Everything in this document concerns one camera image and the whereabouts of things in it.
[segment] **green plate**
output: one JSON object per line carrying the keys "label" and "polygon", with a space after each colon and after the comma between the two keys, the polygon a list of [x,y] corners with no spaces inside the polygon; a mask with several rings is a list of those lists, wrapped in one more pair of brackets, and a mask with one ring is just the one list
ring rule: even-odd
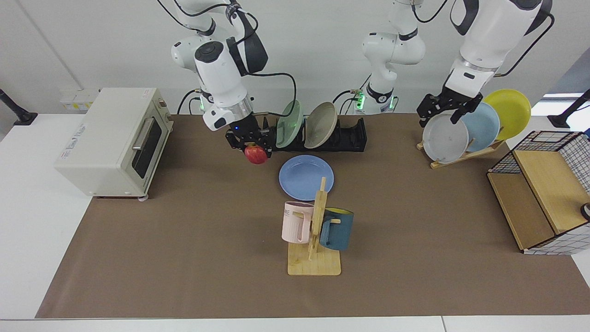
{"label": "green plate", "polygon": [[[289,114],[291,110],[290,102],[283,114]],[[277,148],[285,148],[297,137],[299,129],[301,129],[301,123],[303,123],[303,112],[301,111],[301,105],[298,100],[295,100],[295,107],[293,112],[285,118],[279,118],[277,122]]]}

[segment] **label on oven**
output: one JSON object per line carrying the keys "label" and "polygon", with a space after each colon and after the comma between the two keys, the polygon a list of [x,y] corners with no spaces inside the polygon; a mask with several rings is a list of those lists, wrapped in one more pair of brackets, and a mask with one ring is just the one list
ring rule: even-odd
{"label": "label on oven", "polygon": [[86,124],[85,123],[82,123],[78,127],[78,130],[76,130],[76,132],[74,133],[74,135],[72,135],[72,137],[71,137],[70,141],[68,142],[68,144],[65,146],[65,149],[61,153],[61,156],[60,156],[61,159],[67,159],[70,156],[70,154],[72,153],[72,151],[74,150],[74,148],[78,144],[78,141],[80,140],[80,137],[82,136],[82,134],[85,131],[86,131]]}

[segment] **wooden mug stand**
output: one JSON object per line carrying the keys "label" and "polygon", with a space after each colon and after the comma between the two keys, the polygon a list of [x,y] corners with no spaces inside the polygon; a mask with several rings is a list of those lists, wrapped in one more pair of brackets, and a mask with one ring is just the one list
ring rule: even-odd
{"label": "wooden mug stand", "polygon": [[309,243],[289,243],[287,272],[289,275],[340,275],[340,252],[319,245],[328,193],[326,178],[322,178],[313,207],[312,236]]}
{"label": "wooden mug stand", "polygon": [[[467,145],[467,148],[469,148],[471,146],[471,144],[473,144],[473,142],[475,142],[475,139],[472,139],[469,144]],[[430,168],[432,168],[433,170],[436,170],[437,168],[441,168],[441,167],[445,167],[445,166],[449,166],[449,165],[453,165],[456,164],[458,162],[461,161],[465,161],[465,160],[469,160],[475,157],[479,157],[482,155],[487,155],[487,154],[491,154],[492,152],[495,152],[496,150],[498,150],[498,148],[500,148],[500,146],[502,146],[503,143],[505,143],[505,140],[495,140],[489,147],[480,150],[480,151],[476,151],[476,152],[465,152],[461,158],[453,161],[453,162],[449,162],[448,164],[441,164],[440,162],[438,162],[438,160],[435,160],[434,162],[430,163]],[[416,145],[416,148],[418,150],[422,150],[424,149],[424,141],[418,143],[418,145]]]}

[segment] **mug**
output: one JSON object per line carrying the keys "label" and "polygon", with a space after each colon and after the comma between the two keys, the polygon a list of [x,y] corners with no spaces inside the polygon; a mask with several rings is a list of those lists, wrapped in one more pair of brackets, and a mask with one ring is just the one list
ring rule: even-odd
{"label": "mug", "polygon": [[354,215],[349,210],[327,207],[320,233],[320,244],[328,249],[346,250]]}
{"label": "mug", "polygon": [[283,240],[291,243],[309,242],[313,204],[298,201],[285,202],[283,214]]}

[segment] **grid-patterned panel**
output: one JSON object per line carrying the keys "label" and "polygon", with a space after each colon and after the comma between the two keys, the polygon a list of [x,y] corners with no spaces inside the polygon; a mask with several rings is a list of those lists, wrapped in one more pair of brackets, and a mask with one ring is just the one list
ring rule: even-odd
{"label": "grid-patterned panel", "polygon": [[[579,135],[576,132],[556,132],[556,131],[533,131],[527,135],[514,150],[527,151],[550,151],[556,152],[566,144],[569,140]],[[510,151],[504,158],[502,158],[494,167],[488,172],[490,173],[509,173],[520,174],[522,171]]]}
{"label": "grid-patterned panel", "polygon": [[588,194],[590,194],[590,141],[586,135],[576,137],[572,142],[559,150],[569,168],[578,178]]}
{"label": "grid-patterned panel", "polygon": [[529,255],[573,255],[590,249],[590,224],[570,230],[558,237],[526,250]]}

